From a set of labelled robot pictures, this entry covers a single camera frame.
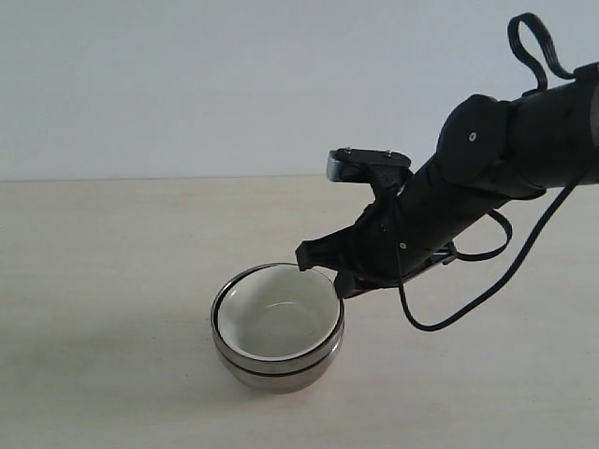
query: black strap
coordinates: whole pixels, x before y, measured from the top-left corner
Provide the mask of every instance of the black strap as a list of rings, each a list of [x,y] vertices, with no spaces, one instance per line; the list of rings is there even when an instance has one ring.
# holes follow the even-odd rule
[[[492,259],[493,257],[497,257],[499,254],[501,254],[503,251],[505,251],[505,248],[507,248],[507,245],[509,245],[509,242],[512,240],[512,237],[514,235],[514,230],[512,228],[512,224],[509,223],[509,220],[507,220],[507,218],[505,218],[497,210],[492,210],[491,212],[488,213],[488,216],[490,218],[492,218],[493,220],[495,220],[497,223],[499,223],[501,225],[501,227],[504,229],[505,236],[506,236],[505,243],[493,251],[489,251],[487,253],[479,253],[479,254],[460,253],[458,250],[454,249],[454,255],[456,256],[456,258],[458,260],[462,260],[464,262],[480,262],[481,260],[489,260],[489,259]]]
[[[541,47],[545,61],[553,75],[561,78],[562,80],[572,80],[574,78],[574,74],[565,70],[560,64],[557,52],[555,51],[555,46],[553,45],[553,39],[551,38],[551,34],[549,33],[548,29],[538,17],[531,12],[526,12],[514,17],[507,25],[507,38],[514,56],[516,56],[521,63],[530,68],[536,77],[536,89],[526,92],[524,95],[545,91],[548,87],[548,81],[547,74],[541,66],[541,63],[534,59],[534,57],[528,53],[528,51],[522,45],[522,41],[520,40],[519,36],[519,25],[521,23],[527,25],[533,33],[536,41]]]

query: white wall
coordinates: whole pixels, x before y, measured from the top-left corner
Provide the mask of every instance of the white wall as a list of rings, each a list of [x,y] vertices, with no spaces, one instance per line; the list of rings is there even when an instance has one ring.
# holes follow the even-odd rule
[[[418,166],[462,99],[534,87],[512,16],[574,68],[599,60],[595,4],[0,0],[0,179],[322,173],[346,145]]]

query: beige table surface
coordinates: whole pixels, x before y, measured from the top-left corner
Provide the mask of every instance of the beige table surface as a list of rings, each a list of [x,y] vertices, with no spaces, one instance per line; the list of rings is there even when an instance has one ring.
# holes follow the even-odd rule
[[[505,256],[410,282],[422,321],[494,282],[551,197],[506,208]],[[0,448],[597,448],[599,188],[574,193],[514,280],[451,328],[397,294],[347,302],[325,377],[246,390],[213,350],[214,294],[352,223],[323,177],[0,183]],[[457,243],[487,250],[481,221]]]

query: black robotic arm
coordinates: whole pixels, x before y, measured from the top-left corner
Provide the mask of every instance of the black robotic arm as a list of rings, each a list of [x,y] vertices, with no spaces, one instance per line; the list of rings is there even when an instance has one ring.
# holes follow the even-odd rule
[[[526,24],[541,45],[554,75],[569,82],[548,89],[543,67],[519,40]],[[329,153],[328,177],[370,184],[374,202],[350,226],[296,250],[299,268],[337,271],[341,298],[380,288],[399,288],[410,322],[439,330],[497,292],[514,274],[550,216],[580,184],[599,183],[599,65],[564,70],[551,37],[532,13],[507,28],[516,57],[535,74],[537,87],[513,101],[474,94],[458,105],[443,126],[435,154],[418,170],[396,152],[339,149]],[[425,326],[410,314],[403,284],[429,268],[456,259],[476,261],[499,255],[510,223],[498,211],[509,201],[533,200],[548,189],[561,193],[541,218],[505,275],[485,294],[438,325]],[[483,216],[505,230],[495,251],[463,254],[453,239]]]

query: metal bowl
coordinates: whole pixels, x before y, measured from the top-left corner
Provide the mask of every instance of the metal bowl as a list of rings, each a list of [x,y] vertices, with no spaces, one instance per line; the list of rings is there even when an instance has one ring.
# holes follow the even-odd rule
[[[212,303],[211,324],[233,376],[257,390],[291,393],[318,380],[338,354],[344,308],[323,273],[273,263],[231,279]]]

